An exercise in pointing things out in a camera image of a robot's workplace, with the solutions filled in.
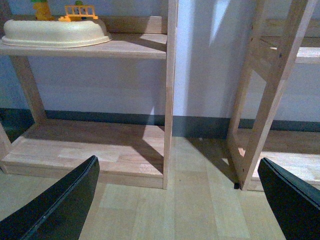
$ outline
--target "yellow toy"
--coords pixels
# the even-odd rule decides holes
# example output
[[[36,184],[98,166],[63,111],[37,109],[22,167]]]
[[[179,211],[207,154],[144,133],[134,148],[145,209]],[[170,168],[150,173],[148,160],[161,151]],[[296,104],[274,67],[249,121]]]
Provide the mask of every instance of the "yellow toy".
[[[53,21],[55,18],[51,15],[47,0],[31,0],[33,9],[35,9],[35,18],[38,21]]]
[[[60,22],[76,22],[82,18],[98,19],[95,14],[95,6],[93,5],[66,5],[65,16],[59,18]]]

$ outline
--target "white wall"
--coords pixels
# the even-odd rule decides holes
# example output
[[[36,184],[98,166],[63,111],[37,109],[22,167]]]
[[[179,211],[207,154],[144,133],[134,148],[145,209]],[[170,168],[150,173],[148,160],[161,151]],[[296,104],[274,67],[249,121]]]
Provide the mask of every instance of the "white wall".
[[[269,17],[284,18],[288,0],[272,1]],[[164,2],[84,1],[95,4],[98,14],[136,16],[165,16]],[[231,116],[255,2],[179,0],[174,115]],[[9,3],[15,14],[33,12],[30,0]],[[60,1],[49,3],[53,14],[63,14]],[[320,18],[320,7],[313,17]],[[58,57],[29,61],[47,110],[164,114],[165,61]],[[0,62],[0,107],[26,108],[9,58],[1,56]],[[319,122],[318,76],[320,66],[297,64],[275,119]],[[243,118],[255,117],[263,86],[262,80],[251,81]]]
[[[174,114],[229,118],[254,14],[253,0],[180,0]],[[284,19],[289,0],[272,0],[269,18]],[[320,18],[320,4],[313,18]],[[320,121],[320,66],[297,64],[276,120]],[[264,81],[254,74],[242,118],[254,119]]]

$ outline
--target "bottom shelf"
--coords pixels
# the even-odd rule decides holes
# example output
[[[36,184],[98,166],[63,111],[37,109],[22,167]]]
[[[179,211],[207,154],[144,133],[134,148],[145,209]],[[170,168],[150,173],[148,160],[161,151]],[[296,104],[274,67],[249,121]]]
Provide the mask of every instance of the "bottom shelf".
[[[61,178],[96,155],[99,181],[162,188],[164,127],[48,119],[12,144],[5,173]]]
[[[246,150],[251,129],[238,129],[238,146]],[[268,158],[320,189],[320,132],[271,130],[260,154],[248,190],[263,191],[258,175],[262,158]]]

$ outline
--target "wooden ladder frame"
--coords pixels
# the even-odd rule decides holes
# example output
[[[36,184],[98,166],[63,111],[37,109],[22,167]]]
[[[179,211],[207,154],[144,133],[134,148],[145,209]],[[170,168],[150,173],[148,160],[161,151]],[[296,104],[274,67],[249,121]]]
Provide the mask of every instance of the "wooden ladder frame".
[[[267,0],[258,0],[257,2],[252,22],[252,33],[227,134],[228,148],[242,190],[248,189],[318,0],[292,0],[284,31],[276,49],[267,46],[261,38],[267,17],[267,2]],[[252,71],[257,72],[266,81],[266,86],[246,151],[243,151],[238,148],[237,131]]]

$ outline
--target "black rubber foot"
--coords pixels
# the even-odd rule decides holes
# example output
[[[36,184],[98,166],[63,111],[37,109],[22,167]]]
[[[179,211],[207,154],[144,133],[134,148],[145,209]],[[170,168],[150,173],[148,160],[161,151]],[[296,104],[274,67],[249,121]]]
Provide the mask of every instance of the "black rubber foot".
[[[234,187],[233,187],[234,189],[239,189],[240,188],[240,185],[239,185],[239,183],[238,182],[235,182],[234,183]]]

